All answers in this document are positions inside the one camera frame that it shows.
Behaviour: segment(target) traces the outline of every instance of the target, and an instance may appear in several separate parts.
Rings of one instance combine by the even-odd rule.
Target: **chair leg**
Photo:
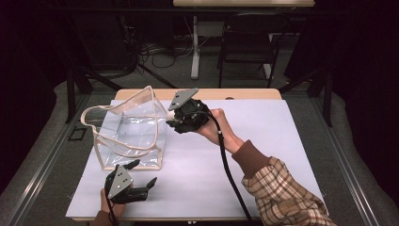
[[[222,71],[223,71],[223,60],[219,61],[220,65],[219,65],[219,88],[222,88]]]
[[[268,89],[270,88],[270,85],[272,84],[273,73],[274,73],[275,66],[276,66],[276,61],[272,64],[272,68],[270,70],[270,75],[269,75],[269,79],[268,79],[268,82],[267,82],[267,88]]]

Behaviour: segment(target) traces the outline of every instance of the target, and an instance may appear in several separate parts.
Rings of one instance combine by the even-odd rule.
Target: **office chair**
[[[221,88],[223,80],[223,62],[227,62],[260,64],[259,69],[263,67],[263,64],[271,64],[267,83],[267,87],[270,88],[280,41],[289,23],[287,17],[277,13],[240,12],[228,18],[223,25],[222,43],[217,62],[219,87]],[[272,33],[279,34],[276,41],[269,39]],[[264,73],[264,78],[249,78],[243,75],[241,79],[267,80],[267,75]]]

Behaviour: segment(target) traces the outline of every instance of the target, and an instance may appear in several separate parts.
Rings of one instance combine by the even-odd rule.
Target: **clear plastic bag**
[[[93,144],[104,170],[139,158],[135,170],[159,170],[167,136],[167,111],[146,87],[119,105],[97,105],[81,116],[91,126]]]

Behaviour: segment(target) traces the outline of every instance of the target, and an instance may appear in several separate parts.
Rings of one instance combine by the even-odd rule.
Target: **gray carpet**
[[[218,73],[216,69],[218,48],[212,41],[217,40],[208,41],[207,45],[201,47],[198,80],[191,80],[190,78],[190,56],[176,58],[175,63],[167,69],[154,67],[150,60],[146,62],[146,65],[179,88],[215,88]],[[275,79],[272,83],[273,88],[285,85],[287,78],[282,74],[292,52],[293,43],[295,43],[295,39],[288,39],[280,53]],[[170,60],[170,58],[156,56],[156,60],[155,63],[167,65],[167,60]],[[245,69],[236,70],[236,72],[245,71]],[[154,88],[167,87],[140,70],[113,81],[125,88],[143,88],[147,85],[152,85]],[[95,92],[88,97],[86,102],[81,102],[82,108],[90,105],[109,104],[115,92],[100,82],[94,80],[91,82]],[[243,82],[229,85],[232,87],[241,86]],[[343,171],[336,160],[333,142],[324,122],[319,117],[320,110],[315,104],[318,103],[318,100],[309,99],[304,94],[307,85],[303,84],[284,94],[283,99],[287,101],[293,114],[316,180],[320,188],[327,194],[325,201],[328,211],[338,225],[367,225],[354,200],[353,191],[349,188],[348,182],[343,176]],[[19,225],[85,225],[85,222],[75,222],[65,218],[65,214],[71,201],[69,196],[76,189],[86,165],[92,145],[92,137],[90,131],[88,131],[82,141],[66,140],[71,134],[71,130],[68,130],[64,123],[67,119],[66,84],[58,86],[56,93],[57,104],[51,119],[21,165],[20,170],[0,197],[1,225],[6,225],[7,222]],[[83,97],[78,91],[76,91],[76,95]],[[367,166],[359,158],[351,141],[350,128],[344,113],[344,102],[336,95],[333,96],[332,100],[332,123],[331,131],[339,140],[379,225],[396,225],[399,222],[399,211],[391,199],[379,188]],[[78,128],[83,127],[78,119],[75,119],[71,124]],[[45,170],[49,171],[47,175],[39,173]],[[41,178],[44,183],[35,184],[35,180],[32,179],[38,178]],[[36,188],[37,192],[32,191],[32,187]],[[123,225],[130,225],[130,223],[123,222]],[[135,225],[160,224],[137,222]],[[200,222],[198,225],[221,225],[221,223]]]

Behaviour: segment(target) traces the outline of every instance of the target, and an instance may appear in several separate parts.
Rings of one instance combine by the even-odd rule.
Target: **floor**
[[[162,50],[154,51],[155,56],[145,60],[145,65],[155,73],[179,88],[215,88],[217,86],[216,59],[217,39],[201,39],[199,79],[192,80],[191,57],[170,57]],[[280,52],[279,66],[272,88],[284,86],[289,79],[283,76],[285,65],[295,46],[295,37],[287,39]],[[248,72],[248,68],[236,68],[235,72]],[[167,88],[154,76],[137,69],[127,76],[112,79],[125,88]],[[76,90],[77,108],[82,110],[90,105],[106,105],[112,100],[115,91],[104,84],[90,80],[94,92],[90,96],[81,95]],[[229,84],[232,87],[241,84]],[[397,207],[390,201],[375,182],[367,166],[359,159],[351,142],[350,128],[344,114],[344,102],[334,95],[329,128],[320,118],[320,100],[309,99],[304,83],[283,99],[289,104],[295,125],[301,136],[308,158],[319,186],[327,193],[326,203],[331,217],[339,225],[396,225],[399,221]],[[56,89],[57,103],[51,119],[25,159],[20,170],[0,198],[0,225],[84,225],[65,218],[66,210],[79,182],[82,169],[92,143],[90,136],[82,142],[68,141],[74,126],[81,126],[78,117],[70,124],[67,118],[66,84]],[[235,225],[236,222],[225,222]],[[154,222],[123,222],[123,225],[160,225]],[[220,222],[198,222],[197,225],[220,225]]]

